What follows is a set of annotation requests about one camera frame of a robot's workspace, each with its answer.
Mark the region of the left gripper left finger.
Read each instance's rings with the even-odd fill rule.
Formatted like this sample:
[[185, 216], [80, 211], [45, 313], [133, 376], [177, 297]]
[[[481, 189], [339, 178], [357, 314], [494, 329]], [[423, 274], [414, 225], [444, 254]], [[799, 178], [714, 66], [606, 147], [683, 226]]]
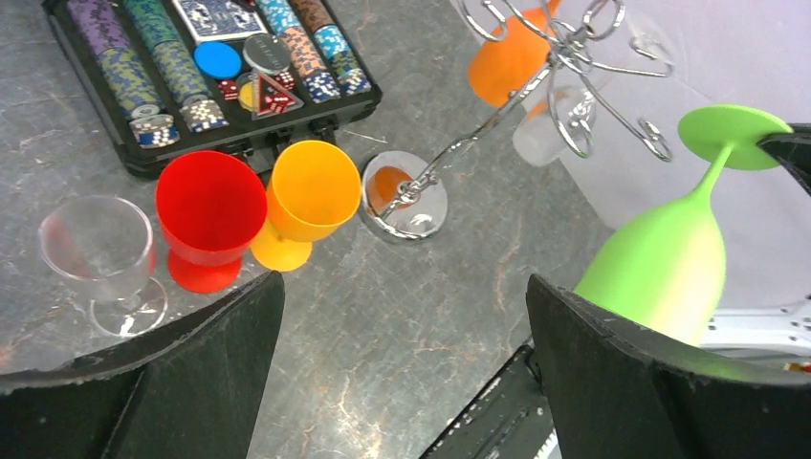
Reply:
[[285, 303], [264, 273], [186, 317], [1, 378], [5, 458], [243, 458]]

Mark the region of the red wine glass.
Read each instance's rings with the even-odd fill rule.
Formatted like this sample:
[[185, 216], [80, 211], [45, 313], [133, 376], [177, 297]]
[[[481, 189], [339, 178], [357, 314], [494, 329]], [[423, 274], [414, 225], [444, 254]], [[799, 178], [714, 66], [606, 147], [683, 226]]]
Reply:
[[172, 161], [159, 177], [155, 203], [169, 274], [195, 294], [223, 291], [236, 280], [268, 212], [253, 170], [210, 150]]

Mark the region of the clear wine glass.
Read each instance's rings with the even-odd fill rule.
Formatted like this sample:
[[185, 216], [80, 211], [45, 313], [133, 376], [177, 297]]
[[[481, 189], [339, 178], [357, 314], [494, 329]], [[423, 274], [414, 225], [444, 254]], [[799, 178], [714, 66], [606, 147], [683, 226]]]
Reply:
[[618, 75], [665, 78], [672, 74], [674, 59], [662, 31], [631, 24], [625, 45], [632, 54], [659, 65], [658, 71], [602, 63], [590, 54], [588, 45], [615, 34], [625, 20], [625, 9], [620, 7], [610, 16], [609, 27], [603, 33], [595, 33], [591, 27], [590, 19], [595, 14], [594, 9], [587, 11], [577, 27], [559, 19], [547, 27], [545, 34], [552, 40], [552, 51], [542, 75], [533, 80], [536, 85], [548, 83], [546, 95], [516, 129], [516, 150], [535, 165], [550, 163], [563, 148], [587, 159], [595, 152], [593, 125], [602, 108], [653, 156], [671, 162], [672, 153], [658, 127], [643, 118], [632, 124], [601, 94], [609, 80]]
[[37, 231], [42, 259], [87, 305], [93, 326], [133, 338], [157, 328], [167, 311], [147, 215], [117, 196], [75, 198], [47, 215]]

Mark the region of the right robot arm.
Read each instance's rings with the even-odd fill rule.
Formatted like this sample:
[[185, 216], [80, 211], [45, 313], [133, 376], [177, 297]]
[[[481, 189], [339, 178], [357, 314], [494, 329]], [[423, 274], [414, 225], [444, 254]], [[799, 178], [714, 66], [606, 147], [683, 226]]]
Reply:
[[[772, 134], [758, 145], [810, 191], [810, 124]], [[788, 371], [810, 371], [810, 297], [780, 306], [718, 310], [701, 347], [716, 354]]]

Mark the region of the yellow wine glass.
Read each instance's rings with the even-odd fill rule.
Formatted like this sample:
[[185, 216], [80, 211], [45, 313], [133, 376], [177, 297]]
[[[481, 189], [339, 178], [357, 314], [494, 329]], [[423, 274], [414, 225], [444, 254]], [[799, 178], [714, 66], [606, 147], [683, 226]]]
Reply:
[[315, 242], [352, 218], [361, 197], [359, 170], [342, 149], [316, 140], [288, 146], [266, 189], [268, 213], [250, 246], [253, 257], [273, 271], [302, 267]]

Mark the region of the green wine glass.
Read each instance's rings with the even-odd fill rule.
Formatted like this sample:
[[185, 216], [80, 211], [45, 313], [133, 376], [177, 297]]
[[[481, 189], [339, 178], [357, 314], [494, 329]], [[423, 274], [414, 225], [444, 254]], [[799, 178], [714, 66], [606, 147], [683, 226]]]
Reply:
[[784, 120], [742, 105], [696, 108], [679, 120], [683, 145], [710, 166], [684, 196], [650, 208], [617, 229], [586, 269], [575, 294], [667, 337], [696, 345], [726, 281], [724, 239], [712, 191], [724, 168], [778, 166], [759, 142], [791, 134]]

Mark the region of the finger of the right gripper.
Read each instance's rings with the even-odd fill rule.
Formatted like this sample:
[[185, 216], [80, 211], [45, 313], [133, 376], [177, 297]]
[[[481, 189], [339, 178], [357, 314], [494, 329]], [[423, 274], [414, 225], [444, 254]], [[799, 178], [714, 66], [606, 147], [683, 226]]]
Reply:
[[757, 145], [775, 159], [810, 194], [810, 124], [791, 123], [792, 133], [770, 134]]

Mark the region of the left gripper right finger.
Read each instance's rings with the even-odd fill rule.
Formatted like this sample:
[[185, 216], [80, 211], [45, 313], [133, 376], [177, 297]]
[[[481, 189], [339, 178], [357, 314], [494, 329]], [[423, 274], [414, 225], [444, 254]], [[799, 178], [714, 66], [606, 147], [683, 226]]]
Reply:
[[529, 278], [544, 395], [566, 458], [806, 458], [810, 378], [723, 357]]

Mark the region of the orange wine glass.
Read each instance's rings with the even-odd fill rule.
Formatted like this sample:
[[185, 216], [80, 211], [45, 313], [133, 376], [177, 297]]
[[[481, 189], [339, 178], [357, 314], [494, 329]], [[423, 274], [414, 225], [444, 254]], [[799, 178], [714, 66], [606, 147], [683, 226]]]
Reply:
[[550, 46], [520, 20], [506, 19], [507, 36], [500, 42], [485, 40], [468, 68], [475, 94], [492, 107], [502, 106], [544, 64]]

